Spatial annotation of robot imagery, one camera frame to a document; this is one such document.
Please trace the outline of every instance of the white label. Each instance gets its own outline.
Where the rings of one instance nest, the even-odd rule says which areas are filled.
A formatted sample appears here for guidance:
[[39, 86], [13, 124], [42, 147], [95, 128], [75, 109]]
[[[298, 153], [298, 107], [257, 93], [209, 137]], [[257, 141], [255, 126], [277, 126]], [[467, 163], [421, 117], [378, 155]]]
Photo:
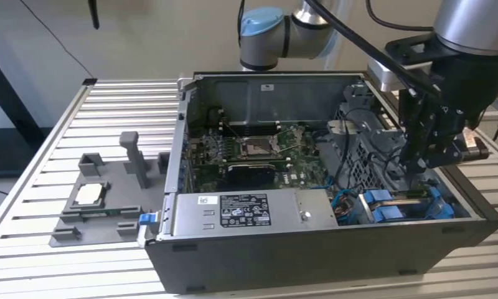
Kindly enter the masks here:
[[217, 204], [217, 196], [199, 196], [197, 204]]
[[259, 85], [259, 90], [262, 92], [271, 92], [274, 90], [274, 84], [262, 84], [262, 85]]

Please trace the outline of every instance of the open computer tower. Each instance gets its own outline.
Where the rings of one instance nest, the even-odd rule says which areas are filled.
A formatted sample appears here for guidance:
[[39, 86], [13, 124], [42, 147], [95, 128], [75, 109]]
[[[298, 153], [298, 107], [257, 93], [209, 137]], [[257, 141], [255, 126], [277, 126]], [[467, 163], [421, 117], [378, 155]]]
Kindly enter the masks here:
[[139, 233], [167, 292], [421, 274], [497, 230], [457, 167], [402, 177], [397, 107], [361, 72], [194, 75]]

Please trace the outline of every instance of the green circuit board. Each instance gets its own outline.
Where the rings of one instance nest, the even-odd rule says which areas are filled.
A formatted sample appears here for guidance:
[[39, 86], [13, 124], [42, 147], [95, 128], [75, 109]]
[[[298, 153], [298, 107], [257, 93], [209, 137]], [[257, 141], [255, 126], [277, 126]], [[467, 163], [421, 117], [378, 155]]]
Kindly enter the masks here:
[[263, 136], [221, 136], [210, 131], [190, 143], [194, 192], [223, 191], [229, 169], [237, 166], [273, 169], [273, 178], [249, 189], [309, 189], [327, 183], [318, 149], [303, 126]]

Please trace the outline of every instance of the power supply label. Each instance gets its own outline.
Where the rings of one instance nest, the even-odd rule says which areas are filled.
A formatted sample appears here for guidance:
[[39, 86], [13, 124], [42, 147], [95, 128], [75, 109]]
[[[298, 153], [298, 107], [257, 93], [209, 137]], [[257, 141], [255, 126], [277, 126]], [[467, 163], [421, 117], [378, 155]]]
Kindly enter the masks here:
[[222, 227], [271, 225], [266, 194], [221, 195], [219, 211]]

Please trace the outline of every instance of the robotic arm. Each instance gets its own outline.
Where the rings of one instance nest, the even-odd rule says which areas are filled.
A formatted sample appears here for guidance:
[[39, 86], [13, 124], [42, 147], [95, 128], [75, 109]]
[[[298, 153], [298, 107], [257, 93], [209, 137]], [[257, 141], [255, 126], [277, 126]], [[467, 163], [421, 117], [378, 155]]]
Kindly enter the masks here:
[[[438, 96], [418, 88], [399, 91], [406, 170], [421, 172], [419, 159], [434, 168], [487, 158], [470, 130], [498, 98], [498, 1], [443, 0], [434, 31], [391, 41], [385, 50], [439, 90]], [[386, 78], [383, 72], [374, 75]]]
[[334, 17], [326, 2], [305, 0], [265, 34], [251, 34], [250, 23], [269, 20], [243, 18], [246, 28], [253, 27], [241, 37], [243, 67], [267, 70], [278, 57], [314, 58], [330, 43], [333, 27], [370, 56], [369, 71], [381, 90], [399, 90], [399, 124], [406, 128], [399, 163], [406, 172], [487, 158], [470, 131], [498, 97], [498, 0], [443, 0], [433, 32], [391, 41], [386, 53]]

